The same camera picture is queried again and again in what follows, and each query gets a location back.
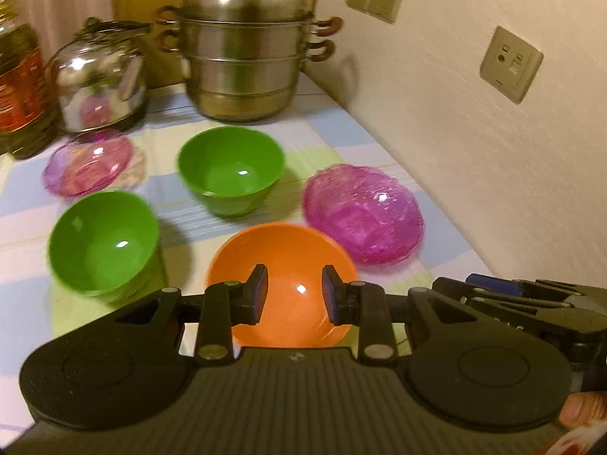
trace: bowl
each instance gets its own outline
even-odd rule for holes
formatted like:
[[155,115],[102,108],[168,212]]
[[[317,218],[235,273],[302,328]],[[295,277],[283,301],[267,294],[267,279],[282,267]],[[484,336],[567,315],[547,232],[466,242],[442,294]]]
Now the bowl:
[[132,156],[131,141],[117,130],[81,133],[53,153],[42,183],[64,198],[88,195],[110,186]]
[[206,284],[244,282],[258,263],[268,267],[268,296],[257,325],[232,328],[240,345],[318,348],[334,346],[345,337],[350,326],[331,324],[322,296],[325,265],[334,265],[344,281],[358,279],[339,244],[311,227],[260,224],[234,235],[219,249]]
[[312,176],[303,214],[362,264],[389,264],[420,245],[424,220],[413,194],[373,167],[332,165]]
[[217,215],[243,215],[259,207],[282,174],[285,155],[268,135],[219,127],[181,147],[177,170],[192,194]]
[[159,225],[127,191],[99,191],[67,209],[50,234],[48,260],[65,287],[112,302],[140,290],[151,273]]

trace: table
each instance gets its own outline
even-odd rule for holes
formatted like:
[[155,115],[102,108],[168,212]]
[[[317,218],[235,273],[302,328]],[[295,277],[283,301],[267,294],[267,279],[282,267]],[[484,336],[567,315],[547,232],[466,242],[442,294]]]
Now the table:
[[[388,293],[405,294],[410,287],[429,286],[437,276],[463,279],[472,272],[489,273],[430,196],[306,75],[301,74],[285,111],[247,124],[280,143],[286,170],[264,206],[233,221],[220,220],[196,203],[175,173],[181,145],[218,125],[196,111],[183,85],[174,85],[150,91],[143,126],[129,134],[135,156],[114,187],[136,184],[130,189],[148,200],[159,217],[162,244],[155,274],[135,298],[168,283],[184,294],[204,291],[208,264],[227,239],[269,221],[304,224],[305,180],[338,162],[378,167],[397,178],[414,193],[426,222],[424,241],[410,258],[389,267],[361,267],[361,279],[382,285]],[[53,337],[112,311],[109,305],[65,291],[47,269],[47,238],[69,202],[43,189],[41,173],[60,142],[27,161],[0,157],[0,447],[32,423],[18,387],[26,356]],[[395,331],[399,351],[406,353],[403,327]],[[189,326],[181,345],[184,354],[193,348],[194,334]],[[355,328],[344,342],[356,343]]]

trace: green bowl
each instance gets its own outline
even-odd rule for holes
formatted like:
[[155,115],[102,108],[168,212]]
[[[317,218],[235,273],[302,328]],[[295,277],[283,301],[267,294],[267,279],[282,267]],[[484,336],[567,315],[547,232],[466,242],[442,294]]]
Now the green bowl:
[[59,218],[49,239],[49,265],[74,292],[121,300],[147,282],[159,235],[154,213],[137,195],[99,191]]
[[177,170],[193,195],[218,215],[243,215],[259,207],[285,166],[269,136],[243,127],[198,133],[179,152]]

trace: fingernail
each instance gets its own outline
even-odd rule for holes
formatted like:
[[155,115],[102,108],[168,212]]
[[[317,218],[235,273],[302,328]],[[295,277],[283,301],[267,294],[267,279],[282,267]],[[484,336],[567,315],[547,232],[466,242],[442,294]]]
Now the fingernail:
[[582,410],[583,399],[578,395],[572,395],[567,399],[561,410],[561,418],[567,421],[575,421]]

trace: pink bowl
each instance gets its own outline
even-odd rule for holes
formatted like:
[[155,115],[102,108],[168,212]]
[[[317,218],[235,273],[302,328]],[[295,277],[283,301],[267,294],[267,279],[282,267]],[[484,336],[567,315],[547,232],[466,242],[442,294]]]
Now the pink bowl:
[[411,192],[379,169],[336,164],[311,177],[303,194],[309,225],[363,264],[407,258],[424,236]]
[[132,155],[131,141],[117,130],[81,133],[53,153],[42,183],[65,198],[88,195],[110,186]]

